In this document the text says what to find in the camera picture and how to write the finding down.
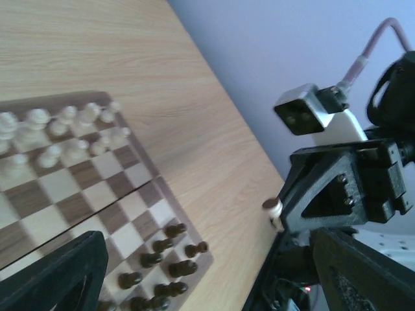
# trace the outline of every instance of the white pawn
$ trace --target white pawn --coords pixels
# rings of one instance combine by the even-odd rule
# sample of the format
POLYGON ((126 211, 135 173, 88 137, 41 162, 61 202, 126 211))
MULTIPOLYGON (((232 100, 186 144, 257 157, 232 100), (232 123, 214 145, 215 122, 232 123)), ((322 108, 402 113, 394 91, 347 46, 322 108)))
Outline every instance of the white pawn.
POLYGON ((90 126, 97 120, 101 112, 101 107, 94 102, 90 102, 85 106, 85 108, 79 113, 77 117, 77 125, 81 128, 86 128, 90 126))
POLYGON ((44 153, 38 156, 38 164, 43 168, 54 167, 59 161, 62 149, 59 146, 49 146, 44 153))
POLYGON ((10 148, 10 140, 18 129, 18 118, 11 112, 0 113, 0 154, 5 154, 10 148))
POLYGON ((66 155, 72 159, 77 160, 82 157, 84 152, 88 149, 89 143, 87 141, 73 141, 66 152, 66 155))
POLYGON ((101 112, 100 119, 102 122, 111 123, 115 119, 115 114, 121 110, 121 105, 118 102, 110 102, 107 108, 101 112))
POLYGON ((74 118, 77 116, 77 108, 74 106, 65 107, 59 114, 55 121, 50 125, 51 133, 55 136, 61 136, 69 129, 74 118))
POLYGON ((125 142, 125 139, 130 136, 131 130, 129 128, 116 128, 111 135, 111 143, 114 146, 119 146, 125 142))
POLYGON ((37 141, 39 133, 50 121, 51 115, 44 109, 32 109, 27 113, 27 117, 22 126, 18 129, 16 140, 21 143, 33 143, 37 141))
POLYGON ((18 177, 25 167, 29 157, 25 154, 15 154, 7 159, 3 172, 8 178, 18 177))
POLYGON ((91 145, 91 153, 95 154, 96 156, 99 156, 100 154, 103 154, 106 151, 109 144, 110 139, 107 136, 102 136, 100 139, 98 139, 91 145))

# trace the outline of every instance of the dark brown chess piece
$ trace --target dark brown chess piece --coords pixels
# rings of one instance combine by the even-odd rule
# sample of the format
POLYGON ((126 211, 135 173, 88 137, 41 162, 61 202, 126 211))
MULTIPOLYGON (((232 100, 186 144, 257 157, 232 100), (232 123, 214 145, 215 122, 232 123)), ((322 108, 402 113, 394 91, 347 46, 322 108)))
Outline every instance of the dark brown chess piece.
POLYGON ((206 253, 207 251, 209 251, 209 244, 204 241, 197 245, 188 245, 184 248, 184 252, 189 258, 193 258, 199 253, 206 253))
POLYGON ((169 285, 159 284, 154 287, 154 295, 176 297, 184 294, 188 289, 187 284, 183 282, 172 282, 169 285))
POLYGON ((170 306, 170 299, 164 296, 153 297, 148 300, 134 297, 130 300, 131 311, 164 311, 170 306))
POLYGON ((127 290, 139 284, 142 280, 143 276, 139 272, 122 273, 118 276, 118 285, 120 288, 127 290))
POLYGON ((112 301, 98 301, 97 311, 115 311, 117 305, 112 301))
POLYGON ((197 271, 197 263, 192 260, 185 260, 175 264, 169 264, 169 273, 172 277, 184 277, 194 274, 197 271))
POLYGON ((185 224, 170 225, 164 229, 164 233, 168 238, 175 238, 186 231, 187 226, 185 224))
POLYGON ((173 247, 173 240, 166 238, 165 240, 155 241, 153 243, 153 250, 156 253, 163 253, 166 249, 173 247))
POLYGON ((159 253, 141 254, 140 261, 143 268, 151 268, 156 264, 161 263, 163 257, 159 253))

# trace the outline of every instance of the chess piece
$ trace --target chess piece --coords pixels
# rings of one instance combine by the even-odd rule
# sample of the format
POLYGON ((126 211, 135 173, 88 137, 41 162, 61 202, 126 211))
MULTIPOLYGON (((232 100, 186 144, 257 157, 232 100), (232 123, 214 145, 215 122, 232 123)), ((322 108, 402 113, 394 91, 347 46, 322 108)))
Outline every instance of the chess piece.
POLYGON ((194 274, 197 271, 197 263, 192 260, 185 260, 175 264, 169 264, 169 273, 172 277, 184 277, 194 274))
POLYGON ((153 254, 141 254, 140 261, 143 268, 151 268, 155 264, 161 263, 163 260, 163 257, 159 253, 153 253, 153 254))
POLYGON ((110 102, 107 108, 101 112, 99 118, 102 122, 111 123, 115 119, 115 114, 121 110, 121 105, 118 102, 110 102))
POLYGON ((164 233, 168 238, 175 238, 187 231, 185 224, 170 225, 164 229, 164 233))
POLYGON ((97 311, 116 311, 117 305, 112 301, 98 301, 97 311))
POLYGON ((166 249, 173 247, 173 241, 171 238, 166 238, 165 240, 155 241, 152 246, 156 253, 163 253, 166 249))
POLYGON ((188 245, 184 248, 184 252, 189 258, 193 258, 199 253, 206 253, 207 251, 209 251, 209 244, 204 241, 197 245, 188 245))
POLYGON ((16 178, 21 175, 29 157, 25 154, 15 154, 7 159, 3 167, 3 173, 9 178, 16 178))
POLYGON ((18 118, 11 112, 0 113, 0 155, 10 148, 10 140, 18 129, 18 118))
POLYGON ((169 285, 159 284, 154 287, 154 295, 165 297, 176 297, 184 294, 189 287, 183 282, 172 282, 169 285))
POLYGON ((131 130, 129 128, 114 128, 111 134, 111 143, 114 146, 119 146, 125 142, 130 134, 131 130))
POLYGON ((91 153, 99 156, 100 154, 103 154, 108 145, 110 144, 110 139, 107 136, 101 136, 97 141, 92 143, 91 145, 91 153))
POLYGON ((21 143, 33 143, 40 137, 39 133, 50 121, 51 115, 44 109, 32 109, 27 113, 25 121, 18 128, 16 141, 21 143))
POLYGON ((85 108, 79 113, 76 124, 81 128, 92 125, 101 112, 101 107, 94 102, 86 104, 85 108))
POLYGON ((77 108, 75 106, 67 106, 61 110, 55 121, 51 123, 49 129, 55 136, 61 136, 69 129, 69 125, 72 124, 77 116, 77 108))
POLYGON ((66 150, 66 156, 72 160, 77 160, 82 157, 85 150, 88 149, 89 143, 87 141, 74 140, 71 146, 66 150))
POLYGON ((142 280, 143 276, 139 272, 122 273, 118 276, 118 285, 120 288, 127 290, 139 284, 142 280))
POLYGON ((62 149, 55 144, 49 146, 44 153, 38 156, 38 164, 43 168, 54 167, 59 161, 59 157, 62 154, 62 149))
POLYGON ((131 311, 164 311, 170 306, 170 299, 160 296, 148 300, 142 297, 134 297, 130 300, 131 311))

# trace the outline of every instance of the purple cable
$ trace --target purple cable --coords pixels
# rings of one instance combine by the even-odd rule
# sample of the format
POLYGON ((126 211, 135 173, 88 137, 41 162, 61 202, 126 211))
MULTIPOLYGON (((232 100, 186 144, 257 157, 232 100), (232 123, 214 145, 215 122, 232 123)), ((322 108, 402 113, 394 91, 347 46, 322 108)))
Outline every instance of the purple cable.
POLYGON ((372 37, 370 38, 368 44, 365 46, 362 54, 355 60, 353 65, 349 68, 348 72, 344 76, 342 82, 349 85, 349 87, 354 83, 356 78, 360 75, 362 72, 364 66, 366 65, 369 56, 371 55, 372 51, 375 48, 376 43, 379 41, 379 38, 382 36, 383 32, 386 28, 391 26, 399 41, 402 44, 402 47, 406 52, 411 51, 408 39, 403 32, 402 26, 399 24, 396 18, 386 18, 375 30, 375 32, 372 34, 372 37))

